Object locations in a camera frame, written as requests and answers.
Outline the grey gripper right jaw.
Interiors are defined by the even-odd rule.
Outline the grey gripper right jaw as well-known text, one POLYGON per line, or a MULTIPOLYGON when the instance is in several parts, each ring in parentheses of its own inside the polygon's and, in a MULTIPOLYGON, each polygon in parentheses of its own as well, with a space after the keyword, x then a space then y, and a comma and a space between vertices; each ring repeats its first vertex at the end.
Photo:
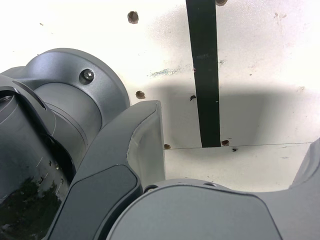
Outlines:
POLYGON ((145 193, 119 216, 109 240, 317 240, 320 143, 313 142, 292 185, 243 192, 172 184, 145 193))

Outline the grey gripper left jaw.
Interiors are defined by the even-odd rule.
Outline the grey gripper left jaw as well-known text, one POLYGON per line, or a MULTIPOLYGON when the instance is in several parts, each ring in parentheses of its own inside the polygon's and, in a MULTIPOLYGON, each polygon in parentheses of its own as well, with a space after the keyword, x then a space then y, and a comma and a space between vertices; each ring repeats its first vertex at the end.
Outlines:
POLYGON ((104 240, 144 188, 165 177, 161 103, 136 103, 105 125, 90 145, 47 239, 104 240))

